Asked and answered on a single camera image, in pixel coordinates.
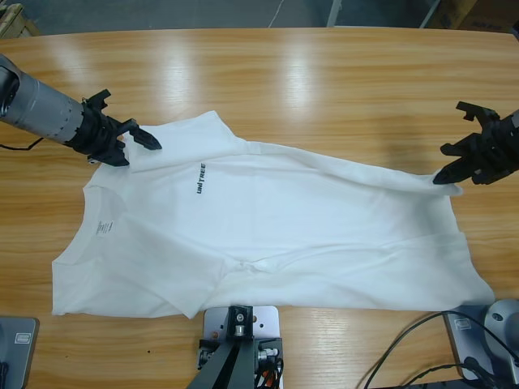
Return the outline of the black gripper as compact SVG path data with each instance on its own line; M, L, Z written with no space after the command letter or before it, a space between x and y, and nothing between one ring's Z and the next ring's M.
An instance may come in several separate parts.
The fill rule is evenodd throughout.
M81 105L83 120L66 145L90 160L113 167L128 166L129 161L124 154L125 143L118 139L126 132L129 132L137 144L148 150L162 149L160 142L139 127L134 119L119 122L104 115L100 106L92 105L86 100Z
M518 170L518 120L506 117L487 123L480 135L445 143L440 151L446 156L476 156L475 167L466 160L455 160L435 175L434 184L453 184L472 177L476 185L490 185Z

